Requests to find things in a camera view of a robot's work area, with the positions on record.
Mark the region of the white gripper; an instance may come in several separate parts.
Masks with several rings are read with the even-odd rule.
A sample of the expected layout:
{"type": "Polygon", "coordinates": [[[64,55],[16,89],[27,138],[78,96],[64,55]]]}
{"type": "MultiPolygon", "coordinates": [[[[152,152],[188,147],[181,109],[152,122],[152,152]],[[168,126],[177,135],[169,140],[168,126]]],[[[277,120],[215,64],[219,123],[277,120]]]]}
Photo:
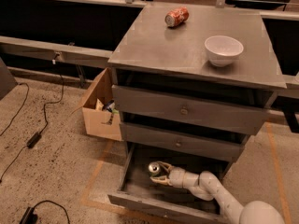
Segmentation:
{"type": "Polygon", "coordinates": [[[186,171],[182,168],[175,167],[167,162],[159,161],[160,167],[165,170],[169,175],[152,176],[150,180],[154,183],[172,186],[174,188],[182,188],[184,183],[184,176],[186,171]]]}

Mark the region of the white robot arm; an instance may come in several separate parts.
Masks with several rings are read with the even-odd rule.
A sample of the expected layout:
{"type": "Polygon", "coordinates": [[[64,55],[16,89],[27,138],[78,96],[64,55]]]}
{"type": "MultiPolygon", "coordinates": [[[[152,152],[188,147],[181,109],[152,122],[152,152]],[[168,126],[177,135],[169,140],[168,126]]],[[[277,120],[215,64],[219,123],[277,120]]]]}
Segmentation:
{"type": "Polygon", "coordinates": [[[215,199],[230,224],[285,224],[282,215],[269,203],[253,201],[243,206],[209,171],[195,174],[163,161],[151,162],[148,169],[154,183],[187,189],[205,201],[215,199]]]}

